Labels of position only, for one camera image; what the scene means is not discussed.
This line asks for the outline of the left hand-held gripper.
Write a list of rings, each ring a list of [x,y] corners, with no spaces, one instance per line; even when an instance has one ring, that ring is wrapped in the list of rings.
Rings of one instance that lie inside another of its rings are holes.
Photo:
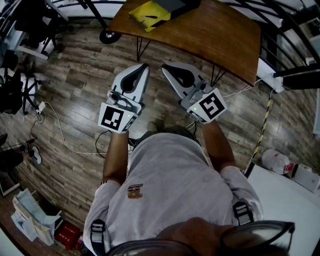
[[[150,68],[137,64],[116,75],[106,102],[100,107],[98,125],[117,134],[125,134],[143,110],[140,103],[146,90]]]

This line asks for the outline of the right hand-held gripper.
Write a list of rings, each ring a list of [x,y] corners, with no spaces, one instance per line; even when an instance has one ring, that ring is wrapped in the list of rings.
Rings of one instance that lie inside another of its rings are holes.
[[[206,79],[198,83],[200,71],[195,66],[169,62],[161,66],[161,71],[182,99],[179,104],[200,123],[209,124],[227,110],[218,88],[213,88]]]

